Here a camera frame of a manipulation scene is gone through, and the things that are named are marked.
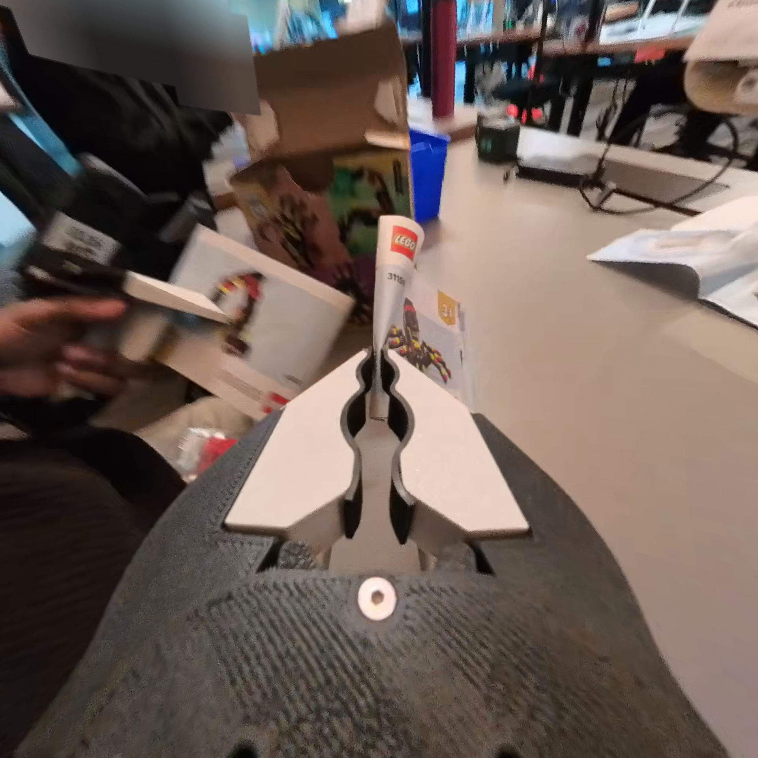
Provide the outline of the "person's left hand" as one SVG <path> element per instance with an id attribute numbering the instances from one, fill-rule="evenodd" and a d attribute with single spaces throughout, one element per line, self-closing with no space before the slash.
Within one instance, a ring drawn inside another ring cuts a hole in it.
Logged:
<path id="1" fill-rule="evenodd" d="M 117 353 L 87 346 L 94 325 L 117 321 L 125 303 L 110 298 L 35 298 L 1 311 L 1 395 L 52 396 L 62 386 L 117 395 L 134 367 Z"/>

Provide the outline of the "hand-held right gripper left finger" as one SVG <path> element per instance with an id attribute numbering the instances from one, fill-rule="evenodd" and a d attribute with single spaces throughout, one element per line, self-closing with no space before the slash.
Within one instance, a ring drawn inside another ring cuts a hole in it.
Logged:
<path id="1" fill-rule="evenodd" d="M 373 357 L 356 353 L 279 412 L 224 526 L 329 553 L 362 516 L 362 454 Z"/>

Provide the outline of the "maroon pole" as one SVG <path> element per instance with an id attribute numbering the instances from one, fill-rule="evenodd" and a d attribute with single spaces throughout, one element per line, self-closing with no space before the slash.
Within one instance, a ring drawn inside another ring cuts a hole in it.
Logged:
<path id="1" fill-rule="evenodd" d="M 456 1 L 431 2 L 430 43 L 432 118 L 446 120 L 453 116 L 455 108 Z"/>

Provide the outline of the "small black charger device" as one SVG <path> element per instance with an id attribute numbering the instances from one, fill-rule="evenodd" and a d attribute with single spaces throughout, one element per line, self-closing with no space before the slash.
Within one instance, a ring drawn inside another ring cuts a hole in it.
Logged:
<path id="1" fill-rule="evenodd" d="M 475 144 L 479 161 L 491 165 L 515 164 L 518 161 L 520 123 L 510 115 L 486 116 L 479 113 Z"/>

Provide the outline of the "white instruction booklet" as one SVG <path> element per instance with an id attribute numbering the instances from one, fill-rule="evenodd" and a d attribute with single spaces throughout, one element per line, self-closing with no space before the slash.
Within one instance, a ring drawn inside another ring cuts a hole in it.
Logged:
<path id="1" fill-rule="evenodd" d="M 157 360 L 257 421 L 311 383 L 354 299 L 197 226 L 171 283 L 205 296 L 226 323 L 182 315 Z"/>

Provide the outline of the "clear bag of bricks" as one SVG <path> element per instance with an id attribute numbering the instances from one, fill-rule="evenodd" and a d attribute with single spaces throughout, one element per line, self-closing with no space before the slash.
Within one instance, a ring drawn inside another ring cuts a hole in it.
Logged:
<path id="1" fill-rule="evenodd" d="M 137 431 L 190 483 L 254 426 L 250 416 L 215 396 L 183 405 Z"/>

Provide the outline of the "spider instruction booklet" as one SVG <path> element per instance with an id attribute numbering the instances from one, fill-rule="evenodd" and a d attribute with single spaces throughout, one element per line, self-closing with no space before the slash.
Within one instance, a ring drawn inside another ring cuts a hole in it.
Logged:
<path id="1" fill-rule="evenodd" d="M 475 408 L 469 370 L 469 331 L 461 303 L 417 272 L 424 232 L 410 218 L 383 215 L 378 222 L 373 307 L 372 388 L 369 414 L 387 418 L 381 383 L 383 349 Z"/>

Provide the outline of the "blue plastic bin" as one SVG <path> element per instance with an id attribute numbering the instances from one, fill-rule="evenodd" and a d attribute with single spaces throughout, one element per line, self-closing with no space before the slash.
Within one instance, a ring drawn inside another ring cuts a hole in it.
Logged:
<path id="1" fill-rule="evenodd" d="M 439 217 L 450 137 L 409 129 L 414 218 L 424 225 Z"/>

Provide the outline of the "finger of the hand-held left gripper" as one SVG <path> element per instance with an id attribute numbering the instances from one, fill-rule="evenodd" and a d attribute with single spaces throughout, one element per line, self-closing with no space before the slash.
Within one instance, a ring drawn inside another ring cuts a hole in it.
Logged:
<path id="1" fill-rule="evenodd" d="M 231 321 L 230 316 L 209 297 L 192 289 L 185 289 L 133 271 L 125 274 L 123 292 L 129 298 L 145 305 L 201 317 L 219 324 L 228 324 Z"/>

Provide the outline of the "open light blue booklet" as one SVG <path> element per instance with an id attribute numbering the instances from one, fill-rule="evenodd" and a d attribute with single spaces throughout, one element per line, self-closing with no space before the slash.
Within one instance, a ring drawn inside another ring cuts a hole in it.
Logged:
<path id="1" fill-rule="evenodd" d="M 672 286 L 757 327 L 757 197 L 732 200 L 668 231 L 623 236 L 587 260 L 632 270 L 657 267 Z"/>

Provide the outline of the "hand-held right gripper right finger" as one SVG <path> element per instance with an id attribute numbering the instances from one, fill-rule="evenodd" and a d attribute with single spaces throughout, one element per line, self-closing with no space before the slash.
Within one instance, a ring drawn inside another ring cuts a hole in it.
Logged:
<path id="1" fill-rule="evenodd" d="M 530 526 L 466 405 L 384 353 L 387 425 L 397 439 L 390 522 L 400 544 L 444 548 L 528 535 Z"/>

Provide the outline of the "yellow cardboard toy box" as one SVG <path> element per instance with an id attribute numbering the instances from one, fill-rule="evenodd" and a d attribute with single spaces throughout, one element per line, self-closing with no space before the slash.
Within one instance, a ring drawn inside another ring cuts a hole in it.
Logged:
<path id="1" fill-rule="evenodd" d="M 230 179 L 255 248 L 371 320 L 378 224 L 414 218 L 405 56 L 390 22 L 255 62 L 260 112 L 235 115 L 251 163 Z"/>

